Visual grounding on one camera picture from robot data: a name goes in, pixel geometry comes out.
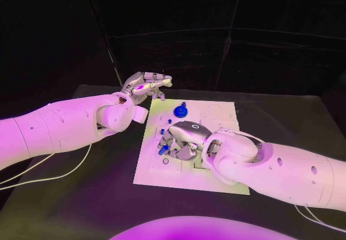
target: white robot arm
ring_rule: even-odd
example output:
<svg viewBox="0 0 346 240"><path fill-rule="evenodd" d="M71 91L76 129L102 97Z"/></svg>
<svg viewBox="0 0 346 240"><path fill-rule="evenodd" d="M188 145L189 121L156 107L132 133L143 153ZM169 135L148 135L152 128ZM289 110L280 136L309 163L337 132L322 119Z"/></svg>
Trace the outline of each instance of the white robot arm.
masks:
<svg viewBox="0 0 346 240"><path fill-rule="evenodd" d="M202 151L202 164L227 184L247 184L259 193L295 205L346 212L346 163L300 148L262 142L221 128L213 133L184 121L168 129L159 149L189 161ZM177 141L181 150L171 150Z"/></svg>
<svg viewBox="0 0 346 240"><path fill-rule="evenodd" d="M132 121L145 123L149 110L138 106L148 95L165 94L172 77L138 72L122 92L48 104L24 116L0 120L0 170L35 156L68 152L123 132Z"/></svg>

